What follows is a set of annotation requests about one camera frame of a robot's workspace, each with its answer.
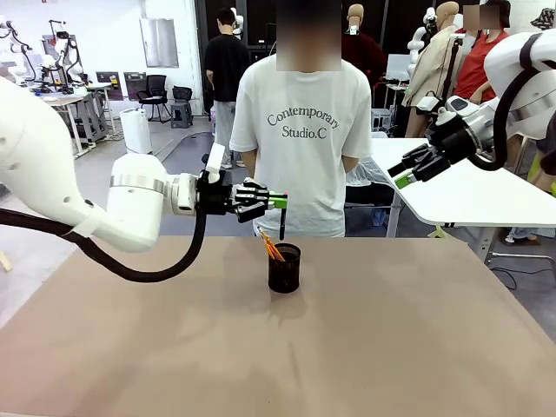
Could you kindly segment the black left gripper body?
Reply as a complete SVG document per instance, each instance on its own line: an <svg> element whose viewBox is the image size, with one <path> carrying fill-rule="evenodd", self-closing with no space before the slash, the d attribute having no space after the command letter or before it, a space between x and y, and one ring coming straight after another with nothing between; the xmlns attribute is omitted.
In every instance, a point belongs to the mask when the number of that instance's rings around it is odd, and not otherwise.
<svg viewBox="0 0 556 417"><path fill-rule="evenodd" d="M209 181L210 173L204 169L196 182L195 210L205 215L226 215L233 211L233 183L229 171L221 169L216 181Z"/></svg>

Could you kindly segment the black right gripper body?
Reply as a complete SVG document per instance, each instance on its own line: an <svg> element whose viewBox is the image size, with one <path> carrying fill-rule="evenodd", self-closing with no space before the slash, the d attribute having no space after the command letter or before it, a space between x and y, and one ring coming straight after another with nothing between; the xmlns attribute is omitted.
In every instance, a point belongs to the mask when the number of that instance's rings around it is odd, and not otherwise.
<svg viewBox="0 0 556 417"><path fill-rule="evenodd" d="M454 165L476 154L478 148L475 140L461 117L455 116L442 124L439 121L437 119L427 128L427 139L439 155Z"/></svg>

